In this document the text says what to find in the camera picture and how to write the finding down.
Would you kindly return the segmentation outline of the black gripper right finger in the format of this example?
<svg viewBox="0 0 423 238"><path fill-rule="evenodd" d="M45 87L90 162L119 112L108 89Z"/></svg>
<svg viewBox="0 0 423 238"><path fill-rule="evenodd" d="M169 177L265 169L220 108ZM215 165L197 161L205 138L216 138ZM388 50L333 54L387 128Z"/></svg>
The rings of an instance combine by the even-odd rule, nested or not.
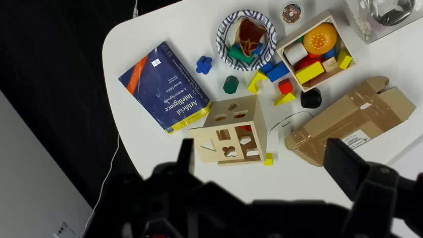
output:
<svg viewBox="0 0 423 238"><path fill-rule="evenodd" d="M369 163L341 138L326 140L324 167L346 197L353 200L365 178Z"/></svg>

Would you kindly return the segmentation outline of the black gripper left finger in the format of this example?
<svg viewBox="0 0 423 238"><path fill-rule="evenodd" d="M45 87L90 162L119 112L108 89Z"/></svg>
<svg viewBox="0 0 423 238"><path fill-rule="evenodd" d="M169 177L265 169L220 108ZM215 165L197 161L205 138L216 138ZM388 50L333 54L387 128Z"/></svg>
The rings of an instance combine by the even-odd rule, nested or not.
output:
<svg viewBox="0 0 423 238"><path fill-rule="evenodd" d="M193 138L183 138L179 146L177 165L185 173L190 173L193 170L193 146Z"/></svg>

